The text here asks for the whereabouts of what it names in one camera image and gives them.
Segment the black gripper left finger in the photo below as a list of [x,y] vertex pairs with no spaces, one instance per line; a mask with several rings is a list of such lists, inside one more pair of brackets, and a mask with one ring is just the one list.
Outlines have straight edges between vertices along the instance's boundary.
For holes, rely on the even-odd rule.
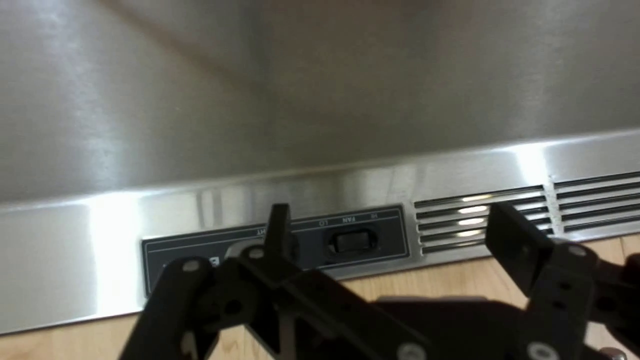
[[275,205],[260,246],[218,267],[170,263],[119,360],[205,360],[234,327],[275,360],[427,360],[424,336],[294,254],[289,208]]

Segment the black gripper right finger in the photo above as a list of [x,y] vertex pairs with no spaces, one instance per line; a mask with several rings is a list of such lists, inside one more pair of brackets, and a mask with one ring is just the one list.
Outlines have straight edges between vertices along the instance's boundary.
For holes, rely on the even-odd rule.
[[608,360],[585,345],[587,325],[640,354],[640,254],[621,265],[553,241],[512,205],[490,206],[486,249],[527,298],[515,360]]

